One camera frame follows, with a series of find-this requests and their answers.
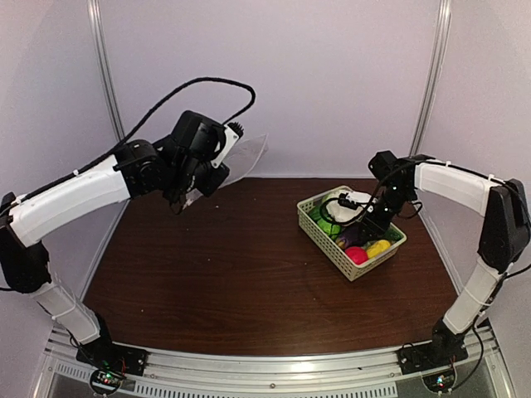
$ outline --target beige basket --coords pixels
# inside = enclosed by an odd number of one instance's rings
[[[306,199],[305,201],[299,202],[297,204],[297,212],[299,213],[299,226],[327,255],[327,257],[335,264],[335,266],[338,267],[341,272],[343,272],[347,279],[352,282],[363,274],[366,274],[371,269],[376,268],[385,260],[393,257],[398,251],[398,246],[404,243],[407,240],[407,237],[406,234],[400,231],[394,224],[391,224],[391,228],[402,235],[402,238],[398,242],[392,244],[392,246],[383,253],[380,253],[376,257],[365,261],[361,265],[356,265],[308,215],[308,213],[310,213],[315,207],[320,206],[324,197],[331,192],[337,191],[338,189],[348,189],[352,191],[352,188],[350,187],[341,186],[311,197],[310,199]]]

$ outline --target dark wood surface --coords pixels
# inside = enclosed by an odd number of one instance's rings
[[[298,227],[296,203],[371,180],[246,179],[174,216],[160,194],[129,204],[86,303],[117,342],[211,354],[348,352],[428,339],[455,299],[421,220],[349,282]]]

